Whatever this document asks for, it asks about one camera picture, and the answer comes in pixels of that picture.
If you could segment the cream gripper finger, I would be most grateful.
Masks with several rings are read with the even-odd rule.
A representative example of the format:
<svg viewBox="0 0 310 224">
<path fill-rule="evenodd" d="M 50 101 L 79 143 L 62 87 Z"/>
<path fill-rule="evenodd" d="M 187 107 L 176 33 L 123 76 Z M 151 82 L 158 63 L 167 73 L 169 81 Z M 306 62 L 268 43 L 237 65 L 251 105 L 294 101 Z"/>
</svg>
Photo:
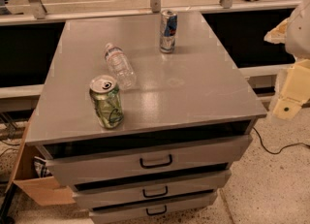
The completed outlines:
<svg viewBox="0 0 310 224">
<path fill-rule="evenodd" d="M 284 19 L 276 27 L 268 31 L 263 39 L 272 44 L 284 44 L 286 41 L 287 26 L 288 20 Z"/>
<path fill-rule="evenodd" d="M 297 61 L 287 69 L 272 115 L 291 120 L 310 100 L 310 60 Z"/>
</svg>

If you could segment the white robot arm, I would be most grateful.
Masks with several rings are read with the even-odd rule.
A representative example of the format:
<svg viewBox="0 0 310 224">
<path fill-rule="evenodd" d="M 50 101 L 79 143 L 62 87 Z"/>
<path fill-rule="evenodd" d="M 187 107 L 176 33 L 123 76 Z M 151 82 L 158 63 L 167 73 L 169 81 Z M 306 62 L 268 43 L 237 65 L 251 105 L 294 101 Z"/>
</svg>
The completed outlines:
<svg viewBox="0 0 310 224">
<path fill-rule="evenodd" d="M 302 0 L 291 15 L 268 31 L 263 38 L 273 44 L 284 44 L 295 63 L 278 74 L 279 84 L 273 100 L 272 115 L 291 120 L 310 99 L 310 0 Z"/>
</svg>

